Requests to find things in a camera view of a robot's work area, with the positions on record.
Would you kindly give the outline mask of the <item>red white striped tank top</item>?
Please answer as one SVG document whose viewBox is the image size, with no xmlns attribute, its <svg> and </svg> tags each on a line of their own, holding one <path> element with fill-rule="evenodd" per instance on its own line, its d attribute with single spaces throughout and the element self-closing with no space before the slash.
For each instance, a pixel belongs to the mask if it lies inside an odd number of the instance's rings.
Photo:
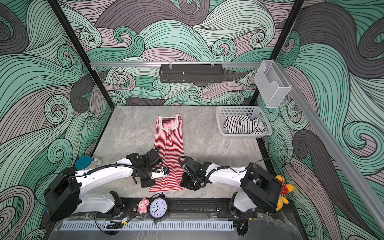
<svg viewBox="0 0 384 240">
<path fill-rule="evenodd" d="M 181 114 L 173 117 L 157 117 L 155 132 L 155 148 L 160 148 L 159 155 L 163 167 L 170 169 L 168 176 L 156 179 L 156 184 L 149 188 L 150 192 L 180 191 L 183 168 L 178 159 L 184 155 L 183 119 Z"/>
</svg>

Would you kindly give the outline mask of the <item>black white striped tank top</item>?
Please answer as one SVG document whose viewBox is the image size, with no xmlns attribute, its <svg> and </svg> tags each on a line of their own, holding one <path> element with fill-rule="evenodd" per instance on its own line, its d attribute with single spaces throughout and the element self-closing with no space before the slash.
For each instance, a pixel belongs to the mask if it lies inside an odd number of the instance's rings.
<svg viewBox="0 0 384 240">
<path fill-rule="evenodd" d="M 229 134 L 265 134 L 267 127 L 260 118 L 251 120 L 249 116 L 229 116 L 224 122 L 224 129 Z"/>
</svg>

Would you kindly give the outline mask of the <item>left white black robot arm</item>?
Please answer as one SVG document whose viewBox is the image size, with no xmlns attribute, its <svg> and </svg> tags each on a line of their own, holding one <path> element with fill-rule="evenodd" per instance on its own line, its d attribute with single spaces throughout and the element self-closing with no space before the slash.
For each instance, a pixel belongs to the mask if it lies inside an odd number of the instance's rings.
<svg viewBox="0 0 384 240">
<path fill-rule="evenodd" d="M 154 186 L 157 179 L 167 177 L 170 173 L 159 151 L 156 148 L 145 155 L 130 154 L 117 162 L 91 170 L 62 170 L 44 193 L 50 221 L 58 222 L 78 213 L 101 213 L 108 218 L 120 216 L 125 207 L 117 192 L 95 194 L 91 191 L 126 178 L 139 178 L 142 188 Z"/>
</svg>

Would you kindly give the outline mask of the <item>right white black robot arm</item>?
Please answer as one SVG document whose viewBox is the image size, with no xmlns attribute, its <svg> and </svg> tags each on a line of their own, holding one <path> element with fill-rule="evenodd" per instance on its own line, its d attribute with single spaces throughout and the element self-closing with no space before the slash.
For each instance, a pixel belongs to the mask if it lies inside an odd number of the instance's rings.
<svg viewBox="0 0 384 240">
<path fill-rule="evenodd" d="M 197 191 L 209 184 L 239 188 L 229 204 L 233 216 L 253 209 L 270 214 L 278 211 L 283 184 L 257 162 L 238 168 L 211 162 L 200 164 L 187 156 L 179 157 L 178 162 L 184 170 L 181 182 L 183 188 Z"/>
</svg>

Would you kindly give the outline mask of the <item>pink plush toy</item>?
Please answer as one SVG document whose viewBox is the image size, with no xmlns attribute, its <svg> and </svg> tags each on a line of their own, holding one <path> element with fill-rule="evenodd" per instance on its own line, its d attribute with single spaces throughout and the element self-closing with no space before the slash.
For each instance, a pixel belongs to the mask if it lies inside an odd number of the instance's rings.
<svg viewBox="0 0 384 240">
<path fill-rule="evenodd" d="M 143 198 L 137 204 L 139 214 L 146 214 L 148 212 L 148 206 L 150 205 L 150 201 L 147 198 Z"/>
</svg>

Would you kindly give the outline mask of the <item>black round alarm clock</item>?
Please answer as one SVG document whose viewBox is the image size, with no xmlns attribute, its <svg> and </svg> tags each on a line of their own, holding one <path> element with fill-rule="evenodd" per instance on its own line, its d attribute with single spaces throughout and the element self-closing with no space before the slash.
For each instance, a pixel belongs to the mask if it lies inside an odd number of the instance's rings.
<svg viewBox="0 0 384 240">
<path fill-rule="evenodd" d="M 155 225 L 168 217 L 169 209 L 170 205 L 163 193 L 155 194 L 150 198 L 148 213 Z"/>
</svg>

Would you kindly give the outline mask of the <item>teal lid white cup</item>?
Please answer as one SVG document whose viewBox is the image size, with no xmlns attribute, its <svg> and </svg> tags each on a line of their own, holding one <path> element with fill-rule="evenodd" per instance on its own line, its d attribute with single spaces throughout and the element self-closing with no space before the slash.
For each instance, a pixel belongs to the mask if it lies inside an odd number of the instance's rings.
<svg viewBox="0 0 384 240">
<path fill-rule="evenodd" d="M 82 156 L 75 162 L 75 168 L 77 170 L 90 170 L 96 168 L 99 162 L 90 156 Z"/>
</svg>

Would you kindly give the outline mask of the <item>white plastic laundry basket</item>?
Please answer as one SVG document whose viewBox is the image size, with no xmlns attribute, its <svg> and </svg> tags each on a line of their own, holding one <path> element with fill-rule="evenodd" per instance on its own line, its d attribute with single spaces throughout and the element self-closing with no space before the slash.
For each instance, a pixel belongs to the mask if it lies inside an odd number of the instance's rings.
<svg viewBox="0 0 384 240">
<path fill-rule="evenodd" d="M 262 122 L 267 127 L 267 133 L 265 134 L 229 134 L 227 130 L 224 129 L 224 122 L 229 116 L 237 115 L 246 115 L 249 116 L 251 120 L 260 118 Z M 268 121 L 263 110 L 258 106 L 219 106 L 216 107 L 216 118 L 219 127 L 219 131 L 222 136 L 228 138 L 254 138 L 260 139 L 264 136 L 269 136 L 272 134 L 272 128 L 270 122 Z"/>
</svg>

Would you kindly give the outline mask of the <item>yellow plush toy red shirt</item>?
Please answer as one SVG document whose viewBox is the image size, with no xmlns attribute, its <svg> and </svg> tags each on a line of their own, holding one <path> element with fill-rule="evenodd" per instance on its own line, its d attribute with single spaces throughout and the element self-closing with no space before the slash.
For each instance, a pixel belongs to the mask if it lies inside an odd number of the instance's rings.
<svg viewBox="0 0 384 240">
<path fill-rule="evenodd" d="M 285 177 L 282 175 L 277 175 L 276 178 L 282 183 L 282 188 L 280 191 L 280 196 L 277 203 L 277 211 L 283 208 L 284 204 L 288 204 L 289 200 L 286 198 L 286 195 L 291 193 L 295 188 L 291 184 L 285 184 Z"/>
</svg>

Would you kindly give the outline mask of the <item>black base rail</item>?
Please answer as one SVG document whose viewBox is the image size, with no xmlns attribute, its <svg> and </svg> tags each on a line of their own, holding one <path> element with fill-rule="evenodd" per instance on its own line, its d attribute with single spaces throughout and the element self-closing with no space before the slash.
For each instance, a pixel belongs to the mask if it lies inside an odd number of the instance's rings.
<svg viewBox="0 0 384 240">
<path fill-rule="evenodd" d="M 140 198 L 122 198 L 124 204 L 120 219 L 126 216 L 143 218 L 137 210 Z M 168 198 L 170 214 L 214 214 L 219 218 L 234 219 L 231 214 L 235 210 L 231 208 L 230 198 Z"/>
</svg>

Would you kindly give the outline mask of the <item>black wall shelf tray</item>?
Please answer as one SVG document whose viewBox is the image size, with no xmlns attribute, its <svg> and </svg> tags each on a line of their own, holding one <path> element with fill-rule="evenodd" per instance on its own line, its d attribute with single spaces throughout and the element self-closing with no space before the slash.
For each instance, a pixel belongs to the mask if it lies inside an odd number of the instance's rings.
<svg viewBox="0 0 384 240">
<path fill-rule="evenodd" d="M 161 65 L 159 75 L 163 83 L 220 83 L 224 69 L 222 65 Z"/>
</svg>

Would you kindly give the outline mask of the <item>aluminium back wall rail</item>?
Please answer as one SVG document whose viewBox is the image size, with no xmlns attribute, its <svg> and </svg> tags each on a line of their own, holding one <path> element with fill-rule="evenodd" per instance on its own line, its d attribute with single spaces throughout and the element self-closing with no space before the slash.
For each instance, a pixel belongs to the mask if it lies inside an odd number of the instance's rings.
<svg viewBox="0 0 384 240">
<path fill-rule="evenodd" d="M 117 62 L 106 62 L 106 61 L 95 61 L 90 62 L 92 68 L 160 68 L 161 65 L 222 65 L 223 68 L 245 68 L 252 69 L 258 68 L 261 63 L 255 62 L 140 62 L 140 61 L 117 61 Z"/>
</svg>

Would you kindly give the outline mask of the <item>aluminium wall rail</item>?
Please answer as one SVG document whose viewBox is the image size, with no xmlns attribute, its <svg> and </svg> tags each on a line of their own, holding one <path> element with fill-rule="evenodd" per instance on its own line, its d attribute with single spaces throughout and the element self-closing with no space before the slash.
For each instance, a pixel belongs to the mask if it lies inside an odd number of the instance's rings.
<svg viewBox="0 0 384 240">
<path fill-rule="evenodd" d="M 106 61 L 95 61 L 90 62 L 92 68 L 160 68 L 161 65 L 222 65 L 223 68 L 245 68 L 252 69 L 258 68 L 261 63 L 255 62 L 140 62 L 140 61 L 117 61 L 117 62 L 106 62 Z"/>
<path fill-rule="evenodd" d="M 291 87 L 290 94 L 295 99 L 302 113 L 307 117 L 309 123 L 313 126 L 313 129 L 318 134 L 325 145 L 328 153 L 336 161 L 340 169 L 344 172 L 345 176 L 351 183 L 352 187 L 367 207 L 369 213 L 374 218 L 377 225 L 381 230 L 384 229 L 384 203 L 376 193 L 376 191 L 369 184 L 367 179 L 358 170 L 352 159 L 346 153 L 339 141 L 333 136 L 329 128 L 326 126 L 324 121 L 318 115 L 317 103 L 315 91 L 312 91 L 311 98 L 308 99 L 305 91 L 301 92 L 301 85 L 291 78 L 286 72 L 284 67 L 275 62 L 278 70 L 283 75 L 283 78 L 288 82 Z"/>
</svg>

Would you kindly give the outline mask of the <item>clear acrylic wall holder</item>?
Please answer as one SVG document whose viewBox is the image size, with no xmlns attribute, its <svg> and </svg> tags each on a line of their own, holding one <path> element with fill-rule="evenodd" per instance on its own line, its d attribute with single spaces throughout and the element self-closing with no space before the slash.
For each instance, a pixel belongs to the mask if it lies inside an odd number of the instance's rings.
<svg viewBox="0 0 384 240">
<path fill-rule="evenodd" d="M 285 69 L 274 60 L 264 60 L 254 82 L 267 108 L 278 108 L 292 87 Z"/>
</svg>

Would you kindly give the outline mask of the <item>aluminium right wall rail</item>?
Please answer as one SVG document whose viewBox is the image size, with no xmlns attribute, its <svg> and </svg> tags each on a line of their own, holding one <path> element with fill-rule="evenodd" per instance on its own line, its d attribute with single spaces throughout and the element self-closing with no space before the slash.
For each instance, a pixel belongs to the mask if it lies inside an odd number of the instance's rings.
<svg viewBox="0 0 384 240">
<path fill-rule="evenodd" d="M 324 121 L 318 115 L 317 103 L 315 91 L 312 91 L 311 98 L 308 99 L 305 91 L 301 92 L 301 85 L 291 78 L 286 72 L 284 67 L 275 62 L 278 70 L 283 75 L 283 78 L 288 82 L 291 87 L 290 94 L 295 99 L 302 113 L 307 117 L 309 123 L 313 126 L 313 129 L 318 134 L 325 145 L 328 153 L 336 161 L 340 169 L 344 172 L 345 176 L 351 183 L 352 187 L 367 207 L 369 213 L 374 218 L 377 225 L 381 230 L 384 229 L 384 203 L 376 193 L 376 191 L 369 184 L 367 179 L 358 170 L 352 159 L 346 153 L 339 141 L 333 136 L 329 128 L 326 126 Z"/>
</svg>

